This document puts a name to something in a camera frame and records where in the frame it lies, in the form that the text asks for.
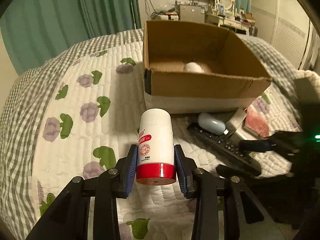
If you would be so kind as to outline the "black remote control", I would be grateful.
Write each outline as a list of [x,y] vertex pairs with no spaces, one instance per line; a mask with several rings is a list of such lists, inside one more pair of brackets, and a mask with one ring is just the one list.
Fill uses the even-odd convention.
[[253,176],[261,175],[260,164],[253,159],[249,153],[241,151],[238,146],[232,143],[225,135],[215,135],[201,128],[195,122],[191,123],[187,127],[187,130],[205,145],[227,158],[239,168],[242,168],[245,172]]

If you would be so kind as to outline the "white red-capped bottle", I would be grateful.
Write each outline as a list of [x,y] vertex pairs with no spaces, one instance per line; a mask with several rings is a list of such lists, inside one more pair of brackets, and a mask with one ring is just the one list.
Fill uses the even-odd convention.
[[161,186],[176,181],[174,143],[170,114],[148,109],[140,119],[136,181]]

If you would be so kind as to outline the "light blue earbuds case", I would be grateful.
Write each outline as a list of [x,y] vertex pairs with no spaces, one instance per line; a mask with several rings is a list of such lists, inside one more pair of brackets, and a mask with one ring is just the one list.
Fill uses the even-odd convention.
[[215,135],[222,135],[226,130],[225,123],[217,120],[209,113],[200,113],[197,122],[202,129]]

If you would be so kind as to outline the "brown cardboard box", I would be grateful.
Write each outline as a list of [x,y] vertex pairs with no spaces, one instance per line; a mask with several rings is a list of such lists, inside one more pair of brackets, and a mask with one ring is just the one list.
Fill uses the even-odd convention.
[[171,114],[247,108],[271,77],[246,35],[211,24],[148,21],[144,26],[144,99]]

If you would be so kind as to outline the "grey checkered duvet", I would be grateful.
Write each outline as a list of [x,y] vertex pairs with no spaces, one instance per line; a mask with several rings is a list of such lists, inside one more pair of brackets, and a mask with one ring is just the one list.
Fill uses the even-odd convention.
[[[1,219],[16,239],[26,239],[37,222],[33,200],[33,164],[37,139],[50,100],[62,77],[76,60],[116,45],[143,41],[143,29],[105,35],[81,42],[30,69],[13,85],[1,116]],[[319,75],[299,70],[319,93]]]

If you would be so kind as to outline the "white dressing table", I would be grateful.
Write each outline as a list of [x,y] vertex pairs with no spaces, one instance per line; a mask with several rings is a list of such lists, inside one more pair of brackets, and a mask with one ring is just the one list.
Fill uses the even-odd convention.
[[206,14],[204,21],[209,24],[217,25],[218,27],[230,29],[239,34],[249,36],[257,36],[258,34],[258,29],[255,26],[218,15]]

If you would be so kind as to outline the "white louvered wardrobe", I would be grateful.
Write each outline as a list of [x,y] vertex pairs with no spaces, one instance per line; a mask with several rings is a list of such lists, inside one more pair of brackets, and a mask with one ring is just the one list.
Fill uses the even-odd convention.
[[257,37],[285,56],[296,69],[310,59],[312,24],[297,0],[251,0]]

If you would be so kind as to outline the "grey mini fridge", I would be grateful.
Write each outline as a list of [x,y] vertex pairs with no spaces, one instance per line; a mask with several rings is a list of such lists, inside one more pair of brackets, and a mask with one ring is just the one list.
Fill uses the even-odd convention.
[[179,5],[180,21],[204,23],[204,9],[199,6]]

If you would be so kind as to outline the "white suitcase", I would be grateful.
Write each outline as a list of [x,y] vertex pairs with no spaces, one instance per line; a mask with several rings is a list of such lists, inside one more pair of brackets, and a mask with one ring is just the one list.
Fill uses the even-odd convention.
[[178,21],[179,16],[177,14],[158,14],[155,15],[152,19],[158,21]]

